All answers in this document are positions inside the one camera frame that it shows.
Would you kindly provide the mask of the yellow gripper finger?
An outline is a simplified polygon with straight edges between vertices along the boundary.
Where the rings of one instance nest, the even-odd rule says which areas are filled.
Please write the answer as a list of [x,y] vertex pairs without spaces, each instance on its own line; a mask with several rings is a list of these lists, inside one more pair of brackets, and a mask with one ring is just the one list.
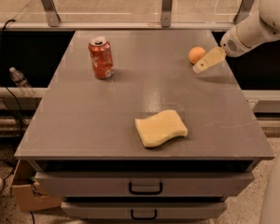
[[223,62],[226,58],[226,52],[222,47],[214,47],[207,52],[196,64],[193,66],[193,71],[199,74],[208,68]]

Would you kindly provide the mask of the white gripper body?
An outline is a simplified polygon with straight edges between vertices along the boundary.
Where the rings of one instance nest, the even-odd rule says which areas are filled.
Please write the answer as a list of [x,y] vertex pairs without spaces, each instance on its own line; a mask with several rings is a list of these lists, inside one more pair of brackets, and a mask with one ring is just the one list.
[[254,48],[250,26],[236,25],[222,36],[220,46],[229,57],[240,57]]

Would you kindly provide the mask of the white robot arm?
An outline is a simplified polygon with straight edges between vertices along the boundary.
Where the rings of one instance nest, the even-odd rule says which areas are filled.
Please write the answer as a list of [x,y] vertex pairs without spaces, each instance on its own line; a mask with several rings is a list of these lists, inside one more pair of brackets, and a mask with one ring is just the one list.
[[[193,65],[197,74],[221,63],[226,56],[239,57],[268,42],[280,40],[280,0],[259,0],[258,9],[234,25]],[[259,224],[280,224],[280,154],[274,161],[262,202]]]

